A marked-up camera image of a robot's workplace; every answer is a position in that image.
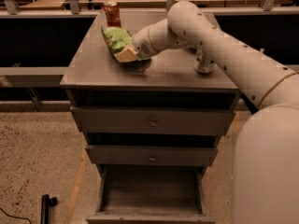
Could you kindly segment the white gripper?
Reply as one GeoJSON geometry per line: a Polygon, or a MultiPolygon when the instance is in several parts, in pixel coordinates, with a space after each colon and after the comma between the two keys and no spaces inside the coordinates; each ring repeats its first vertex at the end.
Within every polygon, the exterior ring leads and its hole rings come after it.
{"type": "Polygon", "coordinates": [[[133,45],[127,45],[114,53],[119,63],[129,63],[139,58],[147,59],[153,55],[153,49],[149,39],[149,27],[143,28],[133,35],[133,45]]]}

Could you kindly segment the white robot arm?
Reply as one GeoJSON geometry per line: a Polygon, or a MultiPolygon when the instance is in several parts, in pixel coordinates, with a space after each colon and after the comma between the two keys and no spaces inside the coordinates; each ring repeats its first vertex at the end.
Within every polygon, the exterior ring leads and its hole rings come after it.
{"type": "Polygon", "coordinates": [[[258,109],[235,142],[232,224],[299,224],[299,74],[226,34],[187,1],[115,57],[127,63],[187,45],[203,49],[258,109]]]}

